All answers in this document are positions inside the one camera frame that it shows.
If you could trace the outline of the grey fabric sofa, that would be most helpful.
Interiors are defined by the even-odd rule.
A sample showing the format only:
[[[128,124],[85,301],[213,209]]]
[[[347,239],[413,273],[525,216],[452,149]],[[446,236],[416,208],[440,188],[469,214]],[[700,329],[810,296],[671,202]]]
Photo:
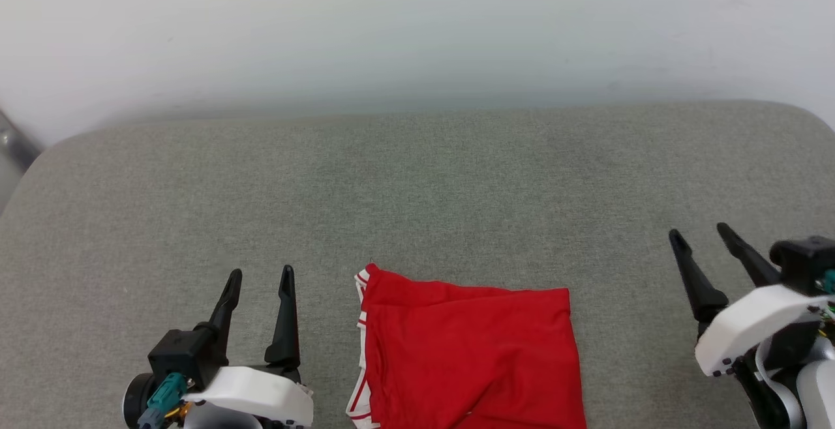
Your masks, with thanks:
[[[176,122],[39,156],[0,214],[0,429],[125,429],[121,401],[173,328],[243,271],[232,364],[273,334],[296,271],[315,427],[350,429],[367,263],[416,280],[567,287],[594,429],[754,429],[707,378],[668,241],[730,298],[766,254],[835,239],[835,131],[769,102]]]

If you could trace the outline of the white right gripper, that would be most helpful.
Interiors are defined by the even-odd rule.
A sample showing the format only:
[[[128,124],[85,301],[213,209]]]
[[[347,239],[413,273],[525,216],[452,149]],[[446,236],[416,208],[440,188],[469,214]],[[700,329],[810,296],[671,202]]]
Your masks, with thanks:
[[[728,307],[729,299],[710,283],[681,233],[669,232],[693,317],[699,324],[710,324],[695,346],[695,360],[706,376],[724,374],[752,347],[790,324],[812,319],[810,307],[823,309],[829,303],[828,295],[807,296],[780,284],[781,272],[728,224],[718,223],[716,229],[757,287]]]

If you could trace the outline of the grey metal object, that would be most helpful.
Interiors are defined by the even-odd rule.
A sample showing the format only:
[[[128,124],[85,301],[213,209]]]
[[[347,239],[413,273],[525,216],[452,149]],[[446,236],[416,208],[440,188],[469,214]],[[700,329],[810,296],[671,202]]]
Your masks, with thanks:
[[[40,155],[40,147],[0,110],[0,215],[18,183]]]

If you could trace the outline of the red and white jersey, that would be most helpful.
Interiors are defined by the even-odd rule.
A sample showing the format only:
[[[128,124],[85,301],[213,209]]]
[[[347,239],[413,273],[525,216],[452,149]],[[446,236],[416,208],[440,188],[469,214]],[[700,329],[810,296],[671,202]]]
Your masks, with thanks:
[[[566,288],[355,275],[355,429],[587,429]]]

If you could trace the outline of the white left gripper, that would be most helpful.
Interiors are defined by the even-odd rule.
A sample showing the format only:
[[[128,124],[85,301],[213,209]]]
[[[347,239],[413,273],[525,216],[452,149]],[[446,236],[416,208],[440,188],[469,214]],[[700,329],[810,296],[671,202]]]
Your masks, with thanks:
[[[239,303],[242,271],[232,271],[209,319],[215,349],[226,351],[232,314]],[[279,310],[272,343],[265,351],[268,366],[298,368],[301,363],[295,272],[291,265],[281,271]],[[225,366],[204,391],[186,393],[193,406],[186,426],[259,426],[258,418],[281,425],[312,426],[312,391],[292,379],[246,366]]]

